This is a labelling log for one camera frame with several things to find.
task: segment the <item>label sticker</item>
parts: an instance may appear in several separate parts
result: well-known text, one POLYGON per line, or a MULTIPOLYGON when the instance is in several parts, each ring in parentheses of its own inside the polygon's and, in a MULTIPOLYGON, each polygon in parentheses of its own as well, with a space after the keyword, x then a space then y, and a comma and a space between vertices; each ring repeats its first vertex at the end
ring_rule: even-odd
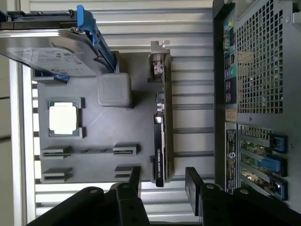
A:
POLYGON ((8 48, 7 51, 53 74, 82 76, 93 75, 87 65, 65 49, 58 48, 8 48))
POLYGON ((230 46, 230 53, 233 53, 236 49, 235 43, 233 43, 232 46, 230 46))
POLYGON ((233 27, 233 25, 234 25, 234 18, 231 17, 228 23, 229 30, 233 27))
POLYGON ((226 109, 226 121, 237 121, 237 109, 226 109))
POLYGON ((226 185, 225 191, 229 194, 233 194, 236 189, 237 180, 237 150, 236 150, 236 130, 226 130, 226 185))
POLYGON ((225 24, 225 25, 224 25, 224 34, 226 34, 226 33, 228 32, 228 29, 229 29, 229 28, 228 28, 228 24, 225 24))

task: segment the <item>metal mesh panel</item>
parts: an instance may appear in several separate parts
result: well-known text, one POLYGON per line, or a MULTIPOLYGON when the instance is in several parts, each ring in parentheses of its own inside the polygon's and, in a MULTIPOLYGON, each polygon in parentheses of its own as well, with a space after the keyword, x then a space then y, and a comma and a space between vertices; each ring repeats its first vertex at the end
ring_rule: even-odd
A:
POLYGON ((282 11, 273 0, 237 31, 238 112, 283 112, 282 11))
POLYGON ((250 126, 240 126, 240 133, 243 135, 269 140, 269 134, 271 133, 271 130, 250 126))

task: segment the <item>usb port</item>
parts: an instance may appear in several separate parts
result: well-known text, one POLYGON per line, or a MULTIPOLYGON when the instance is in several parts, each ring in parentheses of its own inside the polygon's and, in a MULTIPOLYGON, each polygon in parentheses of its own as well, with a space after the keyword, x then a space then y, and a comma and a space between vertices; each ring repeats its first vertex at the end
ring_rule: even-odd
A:
POLYGON ((225 70, 228 69, 228 57, 225 58, 225 70))
POLYGON ((231 55, 231 64, 234 63, 234 60, 235 60, 235 56, 234 56, 234 54, 232 54, 232 55, 231 55))
POLYGON ((230 91, 230 89, 231 89, 231 82, 230 81, 226 81, 225 82, 225 86, 226 86, 226 91, 230 91))

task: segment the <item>metal bracket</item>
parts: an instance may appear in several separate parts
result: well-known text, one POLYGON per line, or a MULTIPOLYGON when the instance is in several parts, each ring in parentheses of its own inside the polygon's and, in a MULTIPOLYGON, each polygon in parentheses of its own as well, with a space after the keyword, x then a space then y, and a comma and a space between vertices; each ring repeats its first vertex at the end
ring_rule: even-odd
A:
POLYGON ((171 56, 166 49, 169 41, 151 42, 150 77, 148 81, 160 81, 162 92, 157 93, 155 123, 155 181, 163 187, 174 175, 173 103, 171 81, 171 56))
MULTIPOLYGON (((285 22, 289 22, 289 17, 287 17, 285 19, 285 22)), ((298 13, 293 13, 293 20, 292 20, 292 23, 294 26, 296 26, 298 29, 301 30, 301 13, 298 12, 298 13)))

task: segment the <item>screw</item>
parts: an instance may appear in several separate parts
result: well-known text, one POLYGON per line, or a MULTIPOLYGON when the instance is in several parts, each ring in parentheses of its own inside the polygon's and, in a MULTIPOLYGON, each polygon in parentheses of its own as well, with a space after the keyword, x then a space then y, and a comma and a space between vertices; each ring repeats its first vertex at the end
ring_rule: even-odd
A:
POLYGON ((245 189, 241 189, 240 193, 242 193, 242 194, 249 194, 249 192, 247 190, 245 190, 245 189))
POLYGON ((78 27, 73 27, 71 28, 71 30, 74 32, 74 33, 77 33, 77 34, 81 34, 83 33, 84 31, 78 27))
POLYGON ((209 188, 209 189, 214 189, 214 188, 215 188, 215 186, 214 186, 214 185, 212 185, 212 184, 209 184, 209 185, 207 185, 207 186, 206 186, 206 188, 209 188))

